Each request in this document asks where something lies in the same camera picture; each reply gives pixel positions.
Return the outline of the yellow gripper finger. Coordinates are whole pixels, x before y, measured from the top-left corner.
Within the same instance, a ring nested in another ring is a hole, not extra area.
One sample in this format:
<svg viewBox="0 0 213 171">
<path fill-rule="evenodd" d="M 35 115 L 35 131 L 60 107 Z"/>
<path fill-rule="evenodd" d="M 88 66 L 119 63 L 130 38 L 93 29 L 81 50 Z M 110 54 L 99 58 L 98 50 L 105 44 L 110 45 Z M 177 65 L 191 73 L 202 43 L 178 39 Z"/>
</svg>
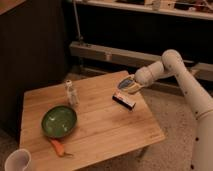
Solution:
<svg viewBox="0 0 213 171">
<path fill-rule="evenodd" d="M 120 79 L 120 82 L 124 80 L 134 80 L 134 74 L 125 76 L 124 78 Z"/>
<path fill-rule="evenodd" d="M 129 94 L 135 94 L 135 93 L 137 93 L 140 89 L 141 89 L 141 86 L 140 86 L 140 85 L 134 85 L 134 86 L 131 86 L 131 87 L 128 89 L 128 93 L 129 93 Z"/>
</svg>

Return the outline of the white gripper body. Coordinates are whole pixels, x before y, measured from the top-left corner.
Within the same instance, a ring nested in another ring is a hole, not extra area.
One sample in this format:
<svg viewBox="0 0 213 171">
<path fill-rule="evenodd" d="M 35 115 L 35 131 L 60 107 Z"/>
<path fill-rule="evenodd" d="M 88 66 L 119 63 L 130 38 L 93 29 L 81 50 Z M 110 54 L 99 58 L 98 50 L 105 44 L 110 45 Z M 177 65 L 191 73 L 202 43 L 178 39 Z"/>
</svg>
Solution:
<svg viewBox="0 0 213 171">
<path fill-rule="evenodd" d="M 163 74 L 163 64 L 153 63 L 149 66 L 138 69 L 134 75 L 134 79 L 142 87 L 148 87 L 158 80 Z"/>
</svg>

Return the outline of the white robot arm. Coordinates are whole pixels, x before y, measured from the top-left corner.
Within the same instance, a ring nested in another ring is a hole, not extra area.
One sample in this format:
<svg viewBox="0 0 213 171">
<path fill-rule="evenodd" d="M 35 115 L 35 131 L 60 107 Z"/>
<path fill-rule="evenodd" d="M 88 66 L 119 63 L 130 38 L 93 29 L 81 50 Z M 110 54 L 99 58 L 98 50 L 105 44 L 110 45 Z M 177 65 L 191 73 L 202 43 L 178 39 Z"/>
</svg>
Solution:
<svg viewBox="0 0 213 171">
<path fill-rule="evenodd" d="M 129 94 L 152 85 L 156 80 L 174 76 L 197 120 L 191 171 L 213 171 L 213 98 L 188 71 L 178 51 L 166 50 L 160 61 L 142 67 L 118 85 Z"/>
</svg>

